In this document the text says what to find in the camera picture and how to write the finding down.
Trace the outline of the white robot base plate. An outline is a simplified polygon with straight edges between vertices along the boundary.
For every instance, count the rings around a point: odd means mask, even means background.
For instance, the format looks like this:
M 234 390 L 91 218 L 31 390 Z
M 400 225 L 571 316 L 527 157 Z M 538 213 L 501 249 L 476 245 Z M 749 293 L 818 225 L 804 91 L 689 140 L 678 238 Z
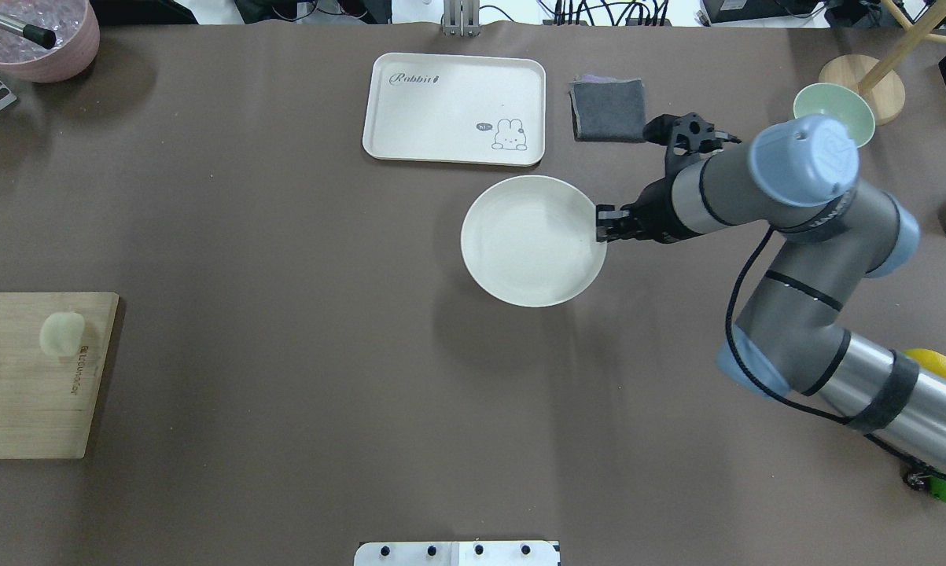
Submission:
M 363 543 L 354 565 L 560 565 L 558 542 L 545 540 Z

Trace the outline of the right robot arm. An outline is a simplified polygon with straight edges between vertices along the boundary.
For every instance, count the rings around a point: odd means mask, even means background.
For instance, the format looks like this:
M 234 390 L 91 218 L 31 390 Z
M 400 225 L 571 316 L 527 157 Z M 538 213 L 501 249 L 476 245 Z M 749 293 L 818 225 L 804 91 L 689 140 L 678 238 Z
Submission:
M 921 240 L 911 212 L 859 175 L 846 126 L 813 114 L 742 142 L 690 112 L 642 136 L 664 147 L 664 176 L 634 203 L 596 207 L 596 240 L 673 244 L 766 222 L 784 244 L 742 311 L 727 306 L 722 372 L 946 480 L 946 379 L 838 323 L 860 281 Z

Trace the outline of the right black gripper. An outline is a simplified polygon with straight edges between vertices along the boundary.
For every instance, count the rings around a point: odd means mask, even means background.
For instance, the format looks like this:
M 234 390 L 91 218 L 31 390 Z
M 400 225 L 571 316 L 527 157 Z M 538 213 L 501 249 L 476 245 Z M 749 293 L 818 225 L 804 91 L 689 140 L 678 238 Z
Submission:
M 671 226 L 670 186 L 666 179 L 649 184 L 634 203 L 620 209 L 610 204 L 595 205 L 596 241 L 609 243 L 623 239 L 675 243 Z

